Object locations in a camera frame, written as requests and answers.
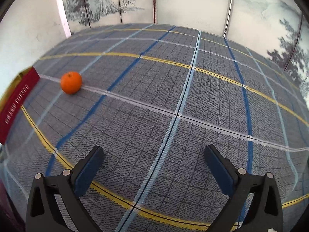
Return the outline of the orange mandarin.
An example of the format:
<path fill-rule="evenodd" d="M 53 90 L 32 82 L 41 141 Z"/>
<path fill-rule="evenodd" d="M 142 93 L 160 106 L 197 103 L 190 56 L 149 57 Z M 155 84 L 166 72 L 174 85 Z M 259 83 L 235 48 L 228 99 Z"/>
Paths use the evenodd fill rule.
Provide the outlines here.
<path fill-rule="evenodd" d="M 64 93 L 69 95 L 75 94 L 82 87 L 82 77 L 78 72 L 67 72 L 61 77 L 60 86 Z"/>

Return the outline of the blue plaid tablecloth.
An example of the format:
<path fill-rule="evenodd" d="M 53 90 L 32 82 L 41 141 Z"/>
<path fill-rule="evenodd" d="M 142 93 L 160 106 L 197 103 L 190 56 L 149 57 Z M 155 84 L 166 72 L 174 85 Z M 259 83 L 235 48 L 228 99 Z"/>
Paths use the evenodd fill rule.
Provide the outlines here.
<path fill-rule="evenodd" d="M 103 231 L 204 231 L 228 200 L 204 161 L 271 172 L 283 229 L 308 208 L 308 109 L 292 79 L 222 37 L 173 25 L 83 30 L 30 59 L 39 82 L 1 146 L 1 182 L 21 217 L 34 175 L 104 162 L 81 202 Z M 66 94 L 70 71 L 82 87 Z"/>

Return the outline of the painted folding screen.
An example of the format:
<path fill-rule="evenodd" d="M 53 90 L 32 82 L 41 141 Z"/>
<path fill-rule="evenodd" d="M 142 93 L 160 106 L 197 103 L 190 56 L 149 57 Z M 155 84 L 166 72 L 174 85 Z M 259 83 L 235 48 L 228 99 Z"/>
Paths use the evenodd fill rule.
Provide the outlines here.
<path fill-rule="evenodd" d="M 58 0 L 71 32 L 120 23 L 191 27 L 242 44 L 308 90 L 308 22 L 295 0 Z"/>

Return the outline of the gold toffee tin tray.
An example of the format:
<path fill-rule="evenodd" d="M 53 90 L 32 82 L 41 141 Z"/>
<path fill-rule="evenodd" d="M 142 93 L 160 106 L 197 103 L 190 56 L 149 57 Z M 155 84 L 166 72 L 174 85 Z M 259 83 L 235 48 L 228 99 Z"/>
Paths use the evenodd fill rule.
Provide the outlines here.
<path fill-rule="evenodd" d="M 40 77 L 34 67 L 29 67 L 20 72 L 8 86 L 1 98 L 1 144 L 7 139 L 9 130 L 16 118 L 16 115 L 38 83 Z"/>

